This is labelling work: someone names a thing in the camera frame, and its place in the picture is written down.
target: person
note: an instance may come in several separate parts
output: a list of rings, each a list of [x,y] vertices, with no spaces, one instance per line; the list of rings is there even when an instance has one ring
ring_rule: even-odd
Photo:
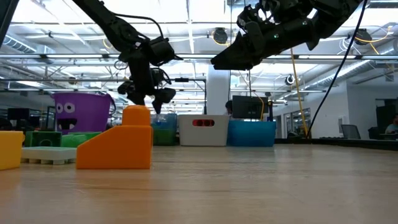
[[[232,109],[232,100],[229,100],[225,103],[226,112],[224,115],[228,115],[230,120],[239,120],[232,117],[233,109]]]
[[[394,115],[392,124],[387,127],[386,134],[398,134],[398,113]]]
[[[226,113],[225,115],[232,116],[232,100],[229,100],[225,103]]]

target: purple bin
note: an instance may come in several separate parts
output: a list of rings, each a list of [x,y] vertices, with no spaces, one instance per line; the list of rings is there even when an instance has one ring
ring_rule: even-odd
[[[62,134],[105,131],[109,109],[114,103],[110,95],[88,93],[54,93],[57,131]]]

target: wooden surface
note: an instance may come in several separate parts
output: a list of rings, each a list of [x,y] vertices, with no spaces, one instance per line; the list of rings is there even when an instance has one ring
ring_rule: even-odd
[[[158,147],[152,170],[0,171],[1,224],[398,222],[398,152]]]

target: teal bin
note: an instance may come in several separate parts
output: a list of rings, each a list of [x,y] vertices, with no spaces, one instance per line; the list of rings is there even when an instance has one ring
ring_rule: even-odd
[[[174,146],[177,134],[177,115],[160,114],[152,117],[154,146]]]
[[[244,147],[272,147],[276,122],[229,121],[227,144]]]

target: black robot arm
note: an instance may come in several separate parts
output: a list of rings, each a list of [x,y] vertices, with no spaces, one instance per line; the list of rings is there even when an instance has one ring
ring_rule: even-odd
[[[125,15],[109,11],[99,0],[73,0],[73,2],[101,27],[113,47],[120,51],[119,60],[128,63],[131,72],[130,81],[124,82],[118,88],[118,92],[127,94],[127,98],[137,105],[145,105],[146,95],[155,96],[152,104],[159,114],[162,104],[170,103],[173,99],[175,90],[157,88],[159,69],[150,68],[150,64],[158,67],[174,59],[180,60],[175,55],[168,38],[161,35],[150,40],[118,17]]]
[[[260,0],[238,16],[238,33],[232,45],[211,60],[217,70],[250,70],[262,59],[307,43],[313,50],[321,38],[331,36],[354,13],[363,0]],[[307,16],[313,9],[313,18]],[[271,12],[270,18],[262,20]]]

